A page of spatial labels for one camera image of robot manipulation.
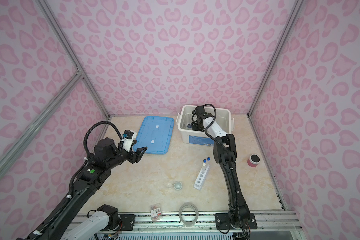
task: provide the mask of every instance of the table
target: table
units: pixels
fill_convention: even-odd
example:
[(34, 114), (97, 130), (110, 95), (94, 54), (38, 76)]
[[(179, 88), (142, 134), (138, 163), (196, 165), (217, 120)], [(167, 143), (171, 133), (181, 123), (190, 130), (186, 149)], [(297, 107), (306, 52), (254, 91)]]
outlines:
[[(176, 120), (176, 114), (160, 115)], [(248, 118), (232, 114), (235, 119), (237, 147), (236, 170), (241, 191), (250, 210), (281, 209), (281, 204), (261, 159), (257, 167), (250, 167), (247, 159), (251, 154), (261, 156)], [(144, 116), (115, 116), (114, 123), (121, 133), (124, 130), (139, 132)], [(105, 137), (119, 142), (116, 132), (108, 127)], [(211, 157), (211, 169), (201, 190), (193, 187), (203, 163)], [(220, 166), (214, 161), (213, 147), (186, 144), (175, 124), (169, 150), (164, 155), (144, 154), (140, 162), (128, 161), (111, 170), (111, 176), (86, 202), (80, 213), (108, 204), (119, 212), (149, 212), (150, 205), (161, 204), (162, 212), (176, 212), (184, 202), (192, 202), (199, 211), (227, 211), (228, 191)], [(168, 183), (181, 181), (181, 190), (167, 188)]]

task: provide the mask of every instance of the clear tape roll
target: clear tape roll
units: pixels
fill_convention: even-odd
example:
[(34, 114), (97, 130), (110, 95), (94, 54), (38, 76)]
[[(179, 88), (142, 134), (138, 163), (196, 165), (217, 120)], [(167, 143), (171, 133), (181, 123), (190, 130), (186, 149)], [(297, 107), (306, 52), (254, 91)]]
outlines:
[[(191, 209), (193, 209), (195, 211), (195, 219), (193, 221), (185, 221), (183, 219), (182, 213), (183, 213), (183, 210), (186, 209), (186, 208), (191, 208)], [(186, 227), (192, 227), (196, 223), (198, 217), (199, 217), (199, 211), (197, 210), (197, 207), (195, 205), (193, 205), (192, 203), (190, 203), (190, 202), (184, 203), (179, 209), (180, 221)]]

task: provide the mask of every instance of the storage bin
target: storage bin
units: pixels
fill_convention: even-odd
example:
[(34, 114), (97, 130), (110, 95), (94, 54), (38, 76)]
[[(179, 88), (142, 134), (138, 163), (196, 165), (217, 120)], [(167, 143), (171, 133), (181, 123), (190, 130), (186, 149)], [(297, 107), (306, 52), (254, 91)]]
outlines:
[[(188, 127), (188, 125), (192, 122), (192, 111), (196, 107), (197, 106), (194, 105), (183, 106), (180, 117), (179, 114), (177, 114), (177, 129), (180, 131), (183, 142), (185, 143), (213, 146), (213, 140), (210, 139), (205, 132), (193, 131), (192, 128)], [(204, 107), (204, 109), (207, 113), (215, 115), (212, 107)], [(231, 111), (224, 108), (216, 108), (216, 115), (215, 121), (217, 124), (219, 124), (225, 132), (231, 134), (231, 131), (235, 129), (235, 119), (231, 119)]]

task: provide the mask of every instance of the white test tube rack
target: white test tube rack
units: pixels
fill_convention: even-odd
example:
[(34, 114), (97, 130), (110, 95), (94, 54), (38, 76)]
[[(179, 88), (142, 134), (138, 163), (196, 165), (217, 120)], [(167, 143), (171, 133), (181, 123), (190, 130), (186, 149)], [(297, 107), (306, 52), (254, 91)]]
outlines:
[(206, 175), (208, 174), (210, 165), (204, 166), (203, 164), (202, 168), (200, 169), (199, 174), (197, 175), (197, 178), (195, 180), (195, 184), (193, 185), (194, 188), (200, 190), (205, 182)]

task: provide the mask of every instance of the container handle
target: container handle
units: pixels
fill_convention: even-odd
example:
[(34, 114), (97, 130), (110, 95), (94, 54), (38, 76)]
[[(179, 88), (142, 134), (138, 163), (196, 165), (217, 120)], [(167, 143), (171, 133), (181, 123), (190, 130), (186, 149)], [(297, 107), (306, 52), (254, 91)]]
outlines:
[(177, 125), (177, 119), (179, 118), (179, 114), (180, 114), (180, 113), (178, 113), (178, 114), (177, 114), (177, 118), (176, 118), (176, 125)]
[(233, 131), (235, 129), (235, 119), (232, 118), (231, 119), (231, 131)]

